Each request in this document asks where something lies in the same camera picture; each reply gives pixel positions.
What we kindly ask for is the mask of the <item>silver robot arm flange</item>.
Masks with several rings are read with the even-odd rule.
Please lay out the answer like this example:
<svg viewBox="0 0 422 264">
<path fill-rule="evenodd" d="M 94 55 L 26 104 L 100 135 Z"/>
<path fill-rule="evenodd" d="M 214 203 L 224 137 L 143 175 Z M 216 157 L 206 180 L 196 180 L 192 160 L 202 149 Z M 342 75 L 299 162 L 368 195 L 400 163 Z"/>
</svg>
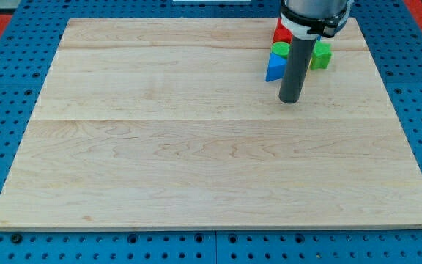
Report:
<svg viewBox="0 0 422 264">
<path fill-rule="evenodd" d="M 280 0 L 281 24 L 301 40 L 332 38 L 344 28 L 352 3 L 352 0 Z"/>
</svg>

